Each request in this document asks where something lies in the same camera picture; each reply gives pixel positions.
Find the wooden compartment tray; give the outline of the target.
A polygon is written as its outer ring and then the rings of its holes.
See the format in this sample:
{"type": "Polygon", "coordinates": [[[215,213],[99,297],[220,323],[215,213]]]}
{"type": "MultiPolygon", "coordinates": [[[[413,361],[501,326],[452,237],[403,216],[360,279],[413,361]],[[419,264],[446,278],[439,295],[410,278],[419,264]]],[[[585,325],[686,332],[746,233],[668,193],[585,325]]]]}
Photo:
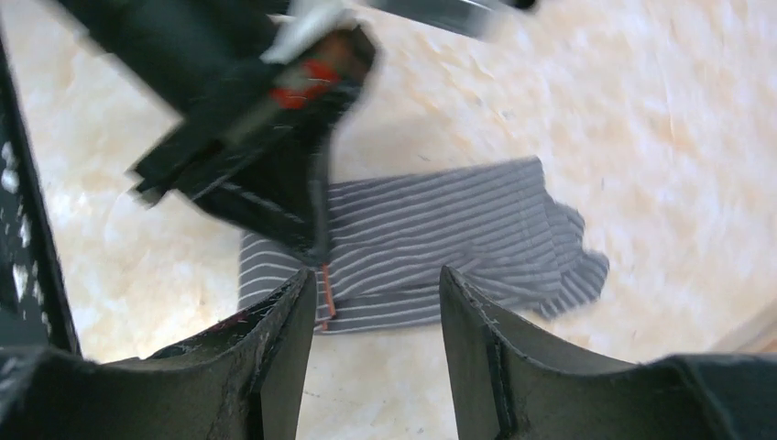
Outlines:
{"type": "Polygon", "coordinates": [[[776,302],[756,313],[748,322],[735,328],[713,346],[710,351],[775,353],[776,302]]]}

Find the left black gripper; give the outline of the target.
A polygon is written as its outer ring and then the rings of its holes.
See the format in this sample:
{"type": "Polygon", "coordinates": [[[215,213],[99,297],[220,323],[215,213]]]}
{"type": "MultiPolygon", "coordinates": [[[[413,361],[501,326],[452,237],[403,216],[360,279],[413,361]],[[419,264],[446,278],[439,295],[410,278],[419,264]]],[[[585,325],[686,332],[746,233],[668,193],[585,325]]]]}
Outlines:
{"type": "Polygon", "coordinates": [[[134,192],[329,261],[334,126],[378,46],[340,1],[66,1],[90,38],[181,116],[133,166],[134,192]]]}

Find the grey striped underwear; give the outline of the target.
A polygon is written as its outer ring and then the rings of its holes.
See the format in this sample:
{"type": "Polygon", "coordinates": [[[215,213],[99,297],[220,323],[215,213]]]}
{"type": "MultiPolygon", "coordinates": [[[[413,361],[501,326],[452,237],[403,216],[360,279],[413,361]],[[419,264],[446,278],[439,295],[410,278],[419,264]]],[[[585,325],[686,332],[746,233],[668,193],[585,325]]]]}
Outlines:
{"type": "Polygon", "coordinates": [[[341,182],[328,197],[322,333],[436,322],[445,266],[497,303],[547,320],[595,302],[606,283],[607,258],[584,249],[583,217],[548,194],[536,158],[341,182]]]}

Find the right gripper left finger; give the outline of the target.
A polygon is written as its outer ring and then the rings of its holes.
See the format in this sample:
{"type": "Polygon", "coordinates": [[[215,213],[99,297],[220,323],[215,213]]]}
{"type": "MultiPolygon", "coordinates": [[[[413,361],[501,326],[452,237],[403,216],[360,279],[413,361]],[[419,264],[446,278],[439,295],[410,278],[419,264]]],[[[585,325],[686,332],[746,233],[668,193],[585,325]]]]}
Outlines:
{"type": "Polygon", "coordinates": [[[292,439],[317,301],[303,269],[263,301],[145,359],[1,354],[4,439],[292,439]]]}

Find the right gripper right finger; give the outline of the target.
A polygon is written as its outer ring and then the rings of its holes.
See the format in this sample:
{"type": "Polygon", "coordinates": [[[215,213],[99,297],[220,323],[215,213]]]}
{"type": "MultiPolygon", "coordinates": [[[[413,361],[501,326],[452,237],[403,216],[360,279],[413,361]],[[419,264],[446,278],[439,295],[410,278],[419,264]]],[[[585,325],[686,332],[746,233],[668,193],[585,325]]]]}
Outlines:
{"type": "Polygon", "coordinates": [[[443,268],[439,296],[462,439],[773,439],[773,354],[630,364],[571,344],[443,268]]]}

